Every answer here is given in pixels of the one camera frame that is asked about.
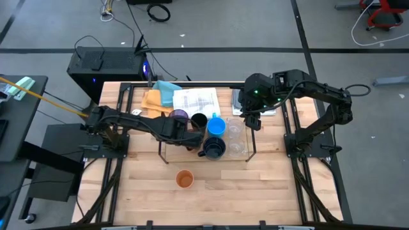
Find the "blue cup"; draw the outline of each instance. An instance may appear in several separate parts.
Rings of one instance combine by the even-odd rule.
[[[213,113],[213,118],[207,124],[207,131],[210,137],[221,138],[226,131],[226,122],[222,118],[218,118],[216,113]]]

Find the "chair wheel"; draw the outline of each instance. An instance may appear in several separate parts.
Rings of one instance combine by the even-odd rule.
[[[26,224],[31,224],[37,219],[37,215],[29,213],[28,216],[26,217],[25,221]]]

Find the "wooden table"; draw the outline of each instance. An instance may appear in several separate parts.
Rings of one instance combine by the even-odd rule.
[[[106,82],[100,105],[115,108],[119,88],[120,82]],[[148,88],[134,91],[132,109],[140,109],[146,90]],[[222,117],[232,117],[231,89],[217,88],[217,96]],[[317,119],[312,99],[297,100],[297,107],[302,127]],[[292,117],[290,121],[294,130]],[[150,134],[129,131],[130,146],[122,167],[114,224],[145,225],[147,220],[153,220],[154,225],[258,225],[260,220],[270,225],[301,224],[284,133],[282,111],[278,109],[275,116],[262,116],[262,128],[255,133],[257,154],[250,162],[171,162],[166,165],[158,157],[158,142]],[[78,198],[84,211],[100,193],[104,167],[105,159],[97,160],[82,176]],[[335,217],[342,219],[331,172],[315,158],[309,159],[309,167],[318,197]],[[174,178],[180,169],[193,172],[195,181],[190,189],[176,185]],[[304,196],[307,215],[312,220],[305,192]],[[103,220],[107,219],[108,206],[105,205]],[[72,220],[80,218],[76,207]]]

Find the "yellow towel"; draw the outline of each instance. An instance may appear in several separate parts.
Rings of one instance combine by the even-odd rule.
[[[152,105],[159,105],[160,104],[160,91],[159,89],[151,89],[148,91],[148,96],[146,97],[146,102]]]
[[[169,113],[173,111],[172,107],[160,106],[160,91],[157,89],[151,89],[148,92],[145,92],[141,107],[148,109],[149,118],[157,118],[160,116],[161,112],[165,112],[165,115],[168,116]]]

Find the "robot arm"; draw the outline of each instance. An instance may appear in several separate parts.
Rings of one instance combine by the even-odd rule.
[[[105,145],[118,149],[121,147],[120,134],[111,130],[112,125],[127,129],[148,132],[157,141],[167,144],[198,147],[203,142],[203,133],[188,132],[186,118],[144,118],[133,114],[118,112],[108,106],[93,109],[86,122],[85,129],[91,134],[99,134]]]
[[[289,98],[304,96],[330,105],[320,119],[295,132],[296,147],[309,146],[316,135],[332,125],[345,125],[352,121],[350,93],[319,83],[301,70],[274,73],[272,78],[255,73],[246,79],[238,100],[246,126],[260,130],[260,112],[278,108]]]

